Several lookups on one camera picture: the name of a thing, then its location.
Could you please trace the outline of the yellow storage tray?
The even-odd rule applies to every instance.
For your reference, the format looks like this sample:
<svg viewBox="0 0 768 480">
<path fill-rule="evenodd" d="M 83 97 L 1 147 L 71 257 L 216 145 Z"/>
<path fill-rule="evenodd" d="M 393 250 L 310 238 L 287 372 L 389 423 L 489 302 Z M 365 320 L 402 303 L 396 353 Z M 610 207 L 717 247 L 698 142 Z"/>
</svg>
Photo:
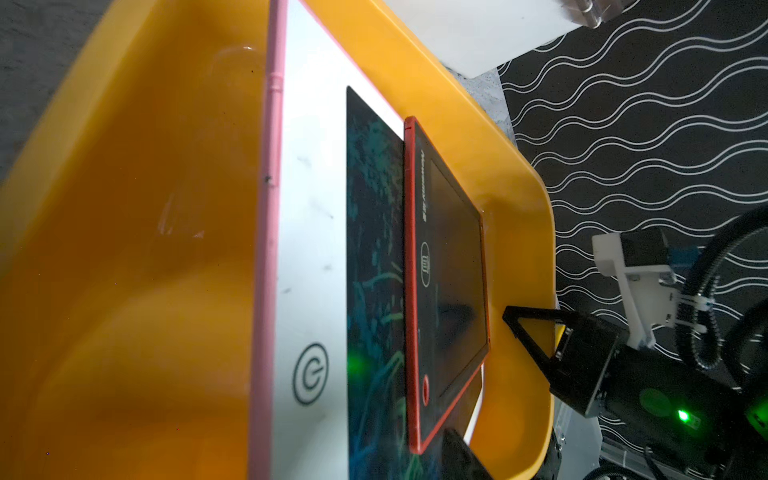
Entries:
<svg viewBox="0 0 768 480">
<path fill-rule="evenodd" d="M 1 189 L 1 475 L 251 479 L 269 6 L 116 1 Z M 546 380 L 503 321 L 555 300 L 539 175 L 381 1 L 304 1 L 483 219 L 490 351 L 468 445 L 530 479 Z"/>
</svg>

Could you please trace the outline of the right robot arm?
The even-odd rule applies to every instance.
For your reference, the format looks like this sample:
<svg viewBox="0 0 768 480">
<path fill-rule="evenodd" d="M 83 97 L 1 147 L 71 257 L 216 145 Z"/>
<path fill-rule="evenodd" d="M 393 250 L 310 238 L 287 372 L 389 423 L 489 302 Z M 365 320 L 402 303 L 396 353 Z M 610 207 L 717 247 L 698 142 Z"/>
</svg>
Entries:
<svg viewBox="0 0 768 480">
<path fill-rule="evenodd" d="M 655 478 L 663 466 L 712 479 L 767 475 L 767 357 L 742 366 L 750 340 L 767 330 L 759 301 L 722 333 L 718 270 L 767 228 L 749 211 L 703 249 L 674 249 L 662 231 L 596 235 L 598 271 L 616 279 L 627 323 L 587 313 L 509 306 L 503 319 L 547 379 L 551 393 L 586 418 L 608 413 L 644 438 Z"/>
</svg>

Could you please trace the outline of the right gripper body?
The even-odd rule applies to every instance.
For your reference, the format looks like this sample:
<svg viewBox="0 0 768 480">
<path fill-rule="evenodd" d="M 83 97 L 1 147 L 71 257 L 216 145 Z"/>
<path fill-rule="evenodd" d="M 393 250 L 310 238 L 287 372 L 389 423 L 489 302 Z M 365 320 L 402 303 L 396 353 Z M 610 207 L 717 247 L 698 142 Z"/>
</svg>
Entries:
<svg viewBox="0 0 768 480">
<path fill-rule="evenodd" d="M 586 418 L 618 418 L 639 447 L 682 468 L 733 463 L 743 432 L 733 390 L 679 361 L 626 346 L 626 332 L 609 322 L 573 311 L 548 318 L 565 328 L 548 358 L 557 398 Z"/>
</svg>

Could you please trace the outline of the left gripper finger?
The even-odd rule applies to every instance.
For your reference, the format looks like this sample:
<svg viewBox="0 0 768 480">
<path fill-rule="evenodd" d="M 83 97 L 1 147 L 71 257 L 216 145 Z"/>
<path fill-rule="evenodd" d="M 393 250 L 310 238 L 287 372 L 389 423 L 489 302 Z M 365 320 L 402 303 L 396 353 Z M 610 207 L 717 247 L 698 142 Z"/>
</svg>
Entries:
<svg viewBox="0 0 768 480">
<path fill-rule="evenodd" d="M 491 480 L 492 477 L 463 437 L 453 428 L 446 428 L 442 437 L 441 480 Z"/>
</svg>

